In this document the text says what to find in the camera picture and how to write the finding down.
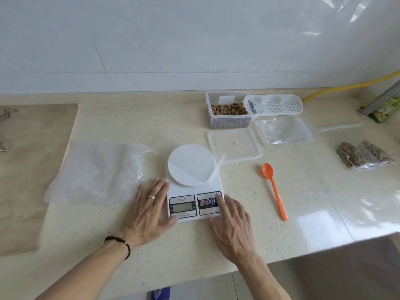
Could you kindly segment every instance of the digital kitchen scale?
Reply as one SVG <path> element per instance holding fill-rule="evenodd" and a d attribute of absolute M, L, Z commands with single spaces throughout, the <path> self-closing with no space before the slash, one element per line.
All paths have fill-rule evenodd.
<path fill-rule="evenodd" d="M 165 166 L 170 183 L 167 194 L 168 217 L 178 222 L 220 215 L 216 194 L 223 196 L 217 164 L 208 149 L 197 144 L 177 147 Z"/>

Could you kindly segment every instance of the beige quartz countertop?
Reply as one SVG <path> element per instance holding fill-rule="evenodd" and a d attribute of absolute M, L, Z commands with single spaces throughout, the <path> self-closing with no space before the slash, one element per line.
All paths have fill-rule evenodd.
<path fill-rule="evenodd" d="M 147 144 L 154 153 L 146 156 L 146 177 L 162 177 L 165 161 L 177 146 L 209 147 L 205 99 L 196 97 L 81 106 L 71 140 Z M 358 106 L 356 99 L 348 97 L 314 99 L 301 115 L 310 122 L 314 141 L 262 146 L 261 158 L 220 169 L 224 192 L 250 214 L 257 251 L 267 263 L 400 230 L 399 162 L 373 170 L 348 170 L 332 141 L 317 130 L 318 126 L 364 123 L 368 140 L 400 160 L 399 144 L 384 126 L 359 118 Z M 288 222 L 280 220 L 272 187 L 259 175 L 265 162 L 274 168 Z M 22 300 L 41 293 L 101 245 L 126 207 L 51 203 L 39 250 L 0 258 L 2 296 Z M 179 223 L 158 240 L 137 248 L 100 298 L 235 270 L 218 252 L 206 221 Z"/>

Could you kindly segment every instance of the yellow gas hose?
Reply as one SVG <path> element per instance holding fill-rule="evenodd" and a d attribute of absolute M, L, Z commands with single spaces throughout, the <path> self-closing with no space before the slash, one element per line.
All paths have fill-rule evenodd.
<path fill-rule="evenodd" d="M 365 86 L 369 86 L 369 85 L 373 85 L 379 82 L 383 82 L 389 79 L 392 79 L 394 76 L 399 75 L 400 74 L 400 70 L 396 70 L 394 73 L 391 73 L 390 75 L 386 75 L 382 78 L 376 79 L 376 80 L 372 80 L 369 82 L 364 82 L 364 83 L 358 83 L 358 84 L 353 84 L 353 85 L 346 85 L 346 86 L 339 86 L 339 87 L 332 87 L 332 88 L 327 88 L 325 90 L 319 90 L 316 91 L 315 93 L 309 95 L 308 97 L 303 99 L 303 103 L 306 103 L 307 101 L 311 100 L 312 98 L 315 98 L 318 95 L 321 94 L 325 94 L 328 92 L 332 92 L 332 91 L 338 91 L 338 90 L 351 90 L 353 88 L 358 88 L 358 87 L 365 87 Z"/>

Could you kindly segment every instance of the plastic tray with holes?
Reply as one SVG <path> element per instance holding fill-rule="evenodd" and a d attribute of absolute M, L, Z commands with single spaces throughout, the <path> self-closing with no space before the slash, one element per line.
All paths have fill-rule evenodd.
<path fill-rule="evenodd" d="M 246 108 L 257 116 L 298 115 L 303 111 L 303 102 L 297 95 L 248 95 L 247 98 Z"/>

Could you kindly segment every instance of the orange plastic spoon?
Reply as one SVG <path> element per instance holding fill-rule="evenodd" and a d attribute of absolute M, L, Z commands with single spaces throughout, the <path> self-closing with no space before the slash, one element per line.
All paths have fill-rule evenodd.
<path fill-rule="evenodd" d="M 271 180 L 271 183 L 273 184 L 273 188 L 274 188 L 274 192 L 275 192 L 275 196 L 276 196 L 276 200 L 278 202 L 278 207 L 279 207 L 279 212 L 280 212 L 280 216 L 282 218 L 283 221 L 287 221 L 287 214 L 285 211 L 285 207 L 283 206 L 282 200 L 280 199 L 275 181 L 273 179 L 273 175 L 274 175 L 274 170 L 272 169 L 272 166 L 270 166 L 268 163 L 264 163 L 263 165 L 263 176 L 269 180 Z"/>

